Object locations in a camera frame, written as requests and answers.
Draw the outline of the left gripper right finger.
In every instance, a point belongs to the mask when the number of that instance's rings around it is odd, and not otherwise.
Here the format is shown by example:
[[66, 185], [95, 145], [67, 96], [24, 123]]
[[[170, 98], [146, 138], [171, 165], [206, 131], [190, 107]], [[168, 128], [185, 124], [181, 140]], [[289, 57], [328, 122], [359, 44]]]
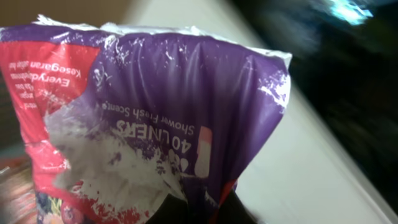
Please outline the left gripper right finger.
[[216, 224], [256, 224], [257, 222], [245, 209], [244, 205], [231, 191], [226, 200], [222, 203], [216, 216]]

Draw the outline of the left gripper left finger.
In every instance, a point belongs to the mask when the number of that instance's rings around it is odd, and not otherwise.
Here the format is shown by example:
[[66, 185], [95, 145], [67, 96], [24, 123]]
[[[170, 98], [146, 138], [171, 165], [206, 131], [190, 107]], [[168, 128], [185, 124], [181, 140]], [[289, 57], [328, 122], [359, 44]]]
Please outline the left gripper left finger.
[[188, 205], [186, 201], [168, 195], [154, 214], [154, 224], [187, 224]]

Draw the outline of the purple red pantyliner pack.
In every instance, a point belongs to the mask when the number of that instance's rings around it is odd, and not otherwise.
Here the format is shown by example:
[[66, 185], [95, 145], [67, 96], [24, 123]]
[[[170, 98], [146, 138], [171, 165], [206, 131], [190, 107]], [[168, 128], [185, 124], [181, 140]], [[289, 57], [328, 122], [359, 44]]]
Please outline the purple red pantyliner pack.
[[291, 59], [195, 27], [3, 27], [36, 201], [23, 222], [154, 223], [172, 195], [215, 223], [286, 111]]

